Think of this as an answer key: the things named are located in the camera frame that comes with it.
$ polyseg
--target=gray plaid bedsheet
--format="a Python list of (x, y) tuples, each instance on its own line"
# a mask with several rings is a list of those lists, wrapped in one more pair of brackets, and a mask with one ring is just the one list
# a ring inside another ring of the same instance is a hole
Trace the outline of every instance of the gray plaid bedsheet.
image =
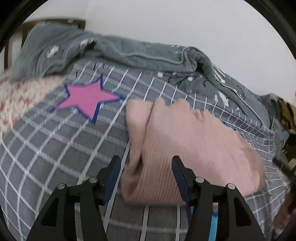
[[(286, 190), (272, 163), (273, 131), (221, 103), (198, 95), (188, 96), (166, 82), (131, 69), (100, 63), (94, 67), (94, 62), (80, 61), (66, 82), (90, 83), (101, 74), (104, 89), (115, 90), (126, 99), (101, 105), (95, 125), (76, 109), (51, 112), (67, 97), (60, 86), (15, 123), (3, 140), (0, 204), (16, 240), (26, 240), (39, 211), (59, 183), (71, 186), (96, 176), (115, 154), (122, 157), (122, 172), (129, 162), (131, 146), (124, 117), (126, 101), (129, 98), (154, 101), (157, 97), (164, 98), (166, 104), (183, 98), (194, 109), (206, 108), (253, 145), (264, 162), (266, 188), (245, 199), (266, 239), (270, 238), (271, 222)], [(125, 203), (118, 184), (119, 179), (111, 200), (101, 207), (109, 241), (184, 240), (188, 228), (184, 207)], [(76, 214), (77, 236), (83, 240), (79, 206)]]

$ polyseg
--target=wooden bed frame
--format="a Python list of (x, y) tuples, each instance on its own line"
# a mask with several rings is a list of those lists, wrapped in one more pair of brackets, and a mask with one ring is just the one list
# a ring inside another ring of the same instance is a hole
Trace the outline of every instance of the wooden bed frame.
[[(70, 18), (38, 19), (38, 20), (35, 20), (35, 21), (23, 23), (15, 31), (15, 34), (22, 33), (22, 45), (21, 45), (21, 47), (23, 47), (24, 42), (25, 42), (25, 40), (26, 40), (29, 32), (31, 31), (31, 29), (36, 24), (38, 24), (40, 22), (56, 22), (56, 23), (62, 23), (62, 24), (77, 26), (80, 29), (85, 29), (85, 23), (86, 23), (86, 21), (85, 20), (82, 20), (82, 19), (70, 19)], [(9, 59), (8, 56), (9, 56), (9, 42), (5, 45), (5, 49), (4, 49), (4, 70), (8, 69), (8, 67), (9, 67), (8, 66), (8, 59)]]

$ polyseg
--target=tan patterned fabric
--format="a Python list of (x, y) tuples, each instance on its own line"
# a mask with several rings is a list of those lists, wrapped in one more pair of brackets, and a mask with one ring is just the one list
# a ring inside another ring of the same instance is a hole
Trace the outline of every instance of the tan patterned fabric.
[(290, 134), (296, 135), (296, 107), (281, 98), (279, 98), (279, 106), (283, 127)]
[(11, 70), (0, 74), (0, 140), (29, 109), (61, 85), (64, 76), (9, 83)]

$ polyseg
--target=pink star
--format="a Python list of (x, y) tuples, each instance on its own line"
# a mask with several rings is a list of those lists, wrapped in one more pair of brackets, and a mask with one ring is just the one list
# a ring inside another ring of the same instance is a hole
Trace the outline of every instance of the pink star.
[(124, 99), (117, 94), (103, 90), (102, 81), (103, 76), (101, 75), (98, 81), (93, 84), (65, 85), (69, 96), (55, 109), (62, 110), (75, 107), (95, 124), (101, 103)]

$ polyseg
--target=pink sweater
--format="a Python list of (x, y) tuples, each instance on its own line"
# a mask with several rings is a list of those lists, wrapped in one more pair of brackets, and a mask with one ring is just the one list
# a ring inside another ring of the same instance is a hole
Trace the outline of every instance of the pink sweater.
[(169, 107), (163, 99), (133, 99), (126, 104), (126, 121), (131, 140), (121, 178), (126, 201), (184, 204), (171, 168), (174, 155), (196, 176), (220, 186), (233, 183), (244, 196), (265, 185), (259, 154), (207, 110), (191, 110), (182, 99)]

